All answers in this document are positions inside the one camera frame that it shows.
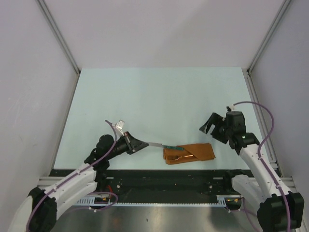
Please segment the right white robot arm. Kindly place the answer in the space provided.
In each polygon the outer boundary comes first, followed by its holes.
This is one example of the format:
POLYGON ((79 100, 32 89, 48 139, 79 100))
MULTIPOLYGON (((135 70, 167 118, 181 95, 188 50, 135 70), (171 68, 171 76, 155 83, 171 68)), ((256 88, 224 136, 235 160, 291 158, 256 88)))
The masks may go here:
POLYGON ((229 144, 249 167, 254 181, 241 170, 231 170, 224 178, 223 189, 228 194, 238 192, 249 202, 263 231, 287 232, 301 227, 304 198, 286 186, 261 153, 255 134, 246 131, 242 112, 228 111, 225 117, 212 113, 199 130, 229 144))

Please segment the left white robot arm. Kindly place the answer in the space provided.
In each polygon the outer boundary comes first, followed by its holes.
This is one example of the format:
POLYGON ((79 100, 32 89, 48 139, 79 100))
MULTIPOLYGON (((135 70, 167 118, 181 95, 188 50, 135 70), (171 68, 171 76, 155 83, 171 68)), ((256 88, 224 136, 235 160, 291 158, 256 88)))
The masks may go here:
POLYGON ((78 200, 93 192, 102 193, 106 189, 106 170, 111 159, 123 153, 134 154, 149 146, 127 131, 120 132, 115 124, 109 125, 114 135, 101 136, 79 168, 45 189, 36 187, 30 191, 32 211, 26 231, 49 232, 61 215, 78 200))

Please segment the orange cloth napkin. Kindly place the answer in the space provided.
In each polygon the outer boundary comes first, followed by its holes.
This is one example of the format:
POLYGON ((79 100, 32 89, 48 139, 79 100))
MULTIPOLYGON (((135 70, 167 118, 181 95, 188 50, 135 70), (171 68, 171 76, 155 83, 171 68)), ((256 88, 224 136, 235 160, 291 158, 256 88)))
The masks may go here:
POLYGON ((215 159, 215 153, 210 143, 204 144, 188 144, 188 145, 178 145, 183 147, 184 150, 173 150, 173 149, 164 149, 163 158, 168 165, 175 165, 181 163, 188 163, 194 161, 209 161, 215 159), (193 155, 191 159, 182 159, 182 160, 168 160, 168 156, 186 156, 193 155))

